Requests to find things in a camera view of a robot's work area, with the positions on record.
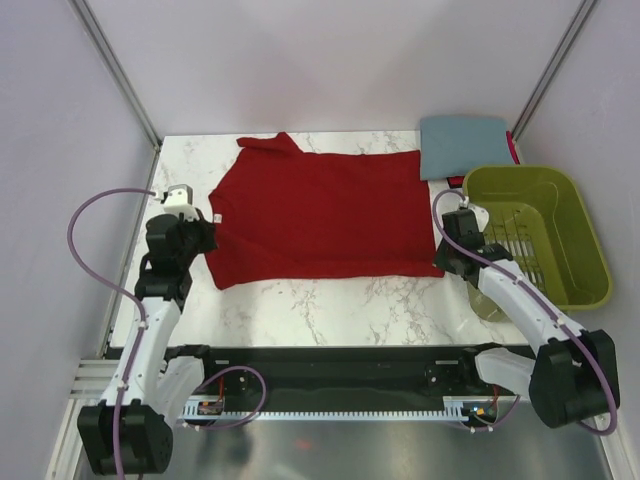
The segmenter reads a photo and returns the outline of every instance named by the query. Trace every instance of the blue cloth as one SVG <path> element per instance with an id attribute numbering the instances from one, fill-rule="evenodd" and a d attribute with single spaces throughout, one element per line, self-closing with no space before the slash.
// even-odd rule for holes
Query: blue cloth
<path id="1" fill-rule="evenodd" d="M 420 121 L 420 180 L 466 175 L 483 165 L 513 165 L 504 119 L 442 115 Z"/>

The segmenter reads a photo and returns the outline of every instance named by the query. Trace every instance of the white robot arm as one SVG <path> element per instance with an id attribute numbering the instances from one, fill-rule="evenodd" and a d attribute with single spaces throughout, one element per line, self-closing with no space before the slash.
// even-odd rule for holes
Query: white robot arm
<path id="1" fill-rule="evenodd" d="M 482 209 L 465 201 L 442 216 L 443 238 L 448 239 L 438 247 L 435 263 L 493 300 L 523 333 L 533 358 L 496 344 L 469 347 L 476 379 L 529 399 L 552 428 L 608 412 L 612 403 L 617 408 L 620 393 L 611 337 L 602 330 L 589 332 L 567 317 L 527 279 L 502 245 L 486 245 L 477 220 L 486 225 L 487 219 L 479 212 Z M 596 362 L 604 378 L 593 368 Z"/>
<path id="2" fill-rule="evenodd" d="M 187 185 L 169 188 L 161 201 L 165 213 L 146 224 L 149 253 L 142 260 L 135 287 L 146 318 L 135 318 L 116 373 L 98 405 L 83 407 L 78 417 L 91 467 L 102 475 L 116 473 L 113 419 L 117 412 L 117 450 L 124 471 L 163 472 L 171 459 L 176 419 L 204 379 L 202 360 L 194 357 L 173 359 L 164 373 L 161 369 L 191 288 L 189 267 L 197 255 L 216 248 L 215 227 L 194 208 Z"/>

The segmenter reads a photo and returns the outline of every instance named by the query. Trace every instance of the red sweater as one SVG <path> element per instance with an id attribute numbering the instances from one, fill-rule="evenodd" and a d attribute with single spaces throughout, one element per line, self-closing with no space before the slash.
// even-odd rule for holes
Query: red sweater
<path id="1" fill-rule="evenodd" d="M 216 286 L 274 278 L 442 277 L 420 152 L 302 152 L 286 133 L 244 147 L 209 200 Z"/>

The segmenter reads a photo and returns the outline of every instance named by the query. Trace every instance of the green plastic basket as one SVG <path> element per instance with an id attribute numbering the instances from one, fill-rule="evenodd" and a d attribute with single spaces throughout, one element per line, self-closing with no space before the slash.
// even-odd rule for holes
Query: green plastic basket
<path id="1" fill-rule="evenodd" d="M 489 211 L 488 242 L 504 246 L 529 280 L 565 312 L 591 310 L 611 297 L 611 275 L 582 197 L 561 171 L 540 166 L 486 166 L 472 170 L 463 189 Z M 480 318 L 504 313 L 469 284 Z"/>

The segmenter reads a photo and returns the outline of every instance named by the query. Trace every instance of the marble table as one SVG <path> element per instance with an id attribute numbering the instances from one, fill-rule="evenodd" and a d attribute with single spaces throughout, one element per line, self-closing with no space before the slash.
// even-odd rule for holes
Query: marble table
<path id="1" fill-rule="evenodd" d="M 167 137 L 153 179 L 153 190 L 186 183 L 195 205 L 211 219 L 207 196 L 235 161 L 241 135 Z M 254 135 L 270 137 L 272 135 Z M 297 133 L 305 151 L 349 154 L 391 153 L 419 148 L 418 132 Z M 431 182 L 431 198 L 446 182 Z M 442 212 L 456 207 L 445 197 Z M 149 200 L 147 219 L 162 213 Z M 133 290 L 142 255 L 144 228 L 138 232 L 126 287 Z M 440 241 L 436 233 L 436 244 Z M 204 258 L 191 267 L 193 286 L 169 345 L 211 346 L 368 346 L 464 345 L 495 341 L 526 343 L 510 322 L 480 320 L 469 307 L 464 282 L 444 278 L 378 277 L 344 280 L 269 280 L 219 291 Z M 134 306 L 123 300 L 110 338 L 122 347 Z"/>

